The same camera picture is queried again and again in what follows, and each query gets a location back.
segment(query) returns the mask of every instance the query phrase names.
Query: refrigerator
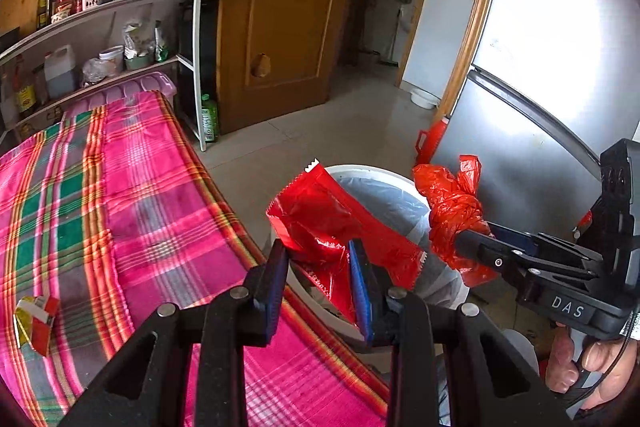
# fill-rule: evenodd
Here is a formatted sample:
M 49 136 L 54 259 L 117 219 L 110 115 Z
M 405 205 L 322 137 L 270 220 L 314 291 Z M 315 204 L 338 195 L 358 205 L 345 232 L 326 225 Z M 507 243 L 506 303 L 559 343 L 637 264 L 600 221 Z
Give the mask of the refrigerator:
M 432 163 L 482 163 L 484 217 L 570 239 L 640 120 L 639 0 L 491 0 Z

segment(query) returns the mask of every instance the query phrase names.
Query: hand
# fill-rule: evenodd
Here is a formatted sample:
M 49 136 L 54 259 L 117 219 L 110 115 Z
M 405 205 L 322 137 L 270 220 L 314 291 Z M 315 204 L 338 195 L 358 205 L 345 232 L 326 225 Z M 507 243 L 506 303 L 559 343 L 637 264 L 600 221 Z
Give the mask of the hand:
M 578 368 L 571 358 L 574 355 L 574 341 L 569 337 L 567 328 L 563 325 L 556 331 L 556 337 L 551 346 L 549 364 L 546 368 L 546 386 L 557 393 L 566 393 L 570 386 L 578 380 Z M 584 368 L 587 371 L 604 373 L 614 361 L 624 339 L 618 341 L 599 341 L 582 354 Z M 618 360 L 609 376 L 598 386 L 590 397 L 582 404 L 582 409 L 592 409 L 602 403 L 613 400 L 625 388 L 631 377 L 636 363 L 638 342 L 631 339 L 625 352 Z

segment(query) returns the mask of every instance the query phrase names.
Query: bed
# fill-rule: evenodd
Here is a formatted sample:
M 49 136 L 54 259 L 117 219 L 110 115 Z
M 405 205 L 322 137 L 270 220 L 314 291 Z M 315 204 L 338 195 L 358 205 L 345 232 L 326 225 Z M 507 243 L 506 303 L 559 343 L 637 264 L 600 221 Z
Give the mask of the bed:
M 206 303 L 264 261 L 155 91 L 0 158 L 0 259 L 0 377 L 37 426 L 57 425 L 158 305 Z M 17 301 L 37 295 L 60 299 L 46 358 L 14 334 Z M 288 288 L 273 342 L 244 365 L 250 425 L 385 422 L 385 384 Z M 192 412 L 193 391 L 186 425 Z

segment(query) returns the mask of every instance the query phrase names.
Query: red plastic bag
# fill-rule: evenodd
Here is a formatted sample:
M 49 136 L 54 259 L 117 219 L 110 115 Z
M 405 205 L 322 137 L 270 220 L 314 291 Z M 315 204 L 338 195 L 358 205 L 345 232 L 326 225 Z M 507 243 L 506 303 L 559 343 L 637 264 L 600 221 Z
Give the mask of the red plastic bag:
M 369 214 L 320 164 L 287 185 L 267 216 L 293 261 L 351 322 L 349 240 L 360 238 L 369 260 L 397 286 L 412 289 L 422 268 L 424 252 Z
M 454 248 L 456 234 L 463 230 L 491 235 L 489 225 L 482 219 L 482 204 L 476 198 L 480 169 L 480 160 L 473 155 L 460 156 L 457 178 L 446 167 L 414 167 L 415 188 L 427 198 L 431 207 L 431 250 L 449 267 L 458 270 L 469 288 L 497 277 L 497 273 L 490 268 L 460 257 Z

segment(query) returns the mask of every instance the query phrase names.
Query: tiled floor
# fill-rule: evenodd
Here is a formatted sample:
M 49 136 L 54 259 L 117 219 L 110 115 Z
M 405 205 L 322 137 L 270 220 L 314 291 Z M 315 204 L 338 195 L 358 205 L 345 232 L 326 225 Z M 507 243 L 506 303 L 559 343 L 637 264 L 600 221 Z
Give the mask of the tiled floor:
M 396 68 L 338 70 L 323 105 L 297 111 L 223 136 L 198 152 L 226 201 L 260 247 L 270 225 L 265 216 L 273 197 L 317 158 L 324 166 L 363 164 L 411 179 L 414 144 L 434 111 L 414 105 L 395 87 Z M 500 328 L 514 328 L 539 354 L 552 338 L 548 321 L 516 306 L 515 293 L 502 280 L 470 295 Z

